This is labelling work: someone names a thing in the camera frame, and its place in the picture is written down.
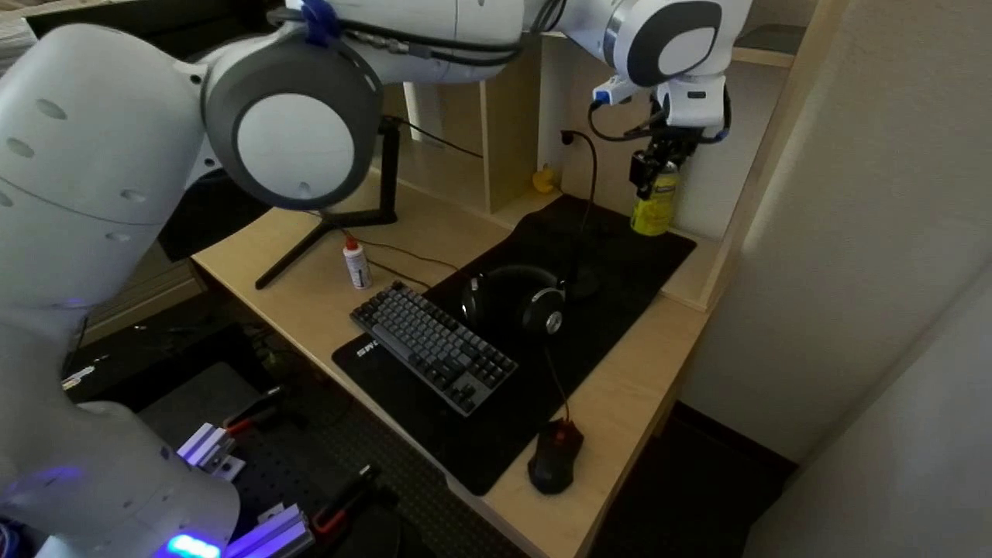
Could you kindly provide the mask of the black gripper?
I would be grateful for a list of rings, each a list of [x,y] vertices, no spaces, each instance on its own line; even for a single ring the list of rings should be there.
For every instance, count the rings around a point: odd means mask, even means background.
[[[659,129],[644,150],[631,151],[629,182],[649,193],[655,181],[665,169],[678,169],[695,151],[695,136],[689,129]]]

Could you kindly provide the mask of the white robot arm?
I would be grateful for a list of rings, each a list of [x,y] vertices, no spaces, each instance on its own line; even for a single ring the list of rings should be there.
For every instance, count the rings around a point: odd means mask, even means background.
[[[608,69],[617,104],[655,93],[665,123],[717,136],[753,0],[286,0],[251,36],[174,55],[66,22],[0,76],[0,512],[40,558],[167,558],[223,544],[232,483],[182,462],[122,404],[77,404],[63,365],[82,320],[180,230],[209,243],[265,208],[349,198],[386,85],[498,73],[557,32]]]

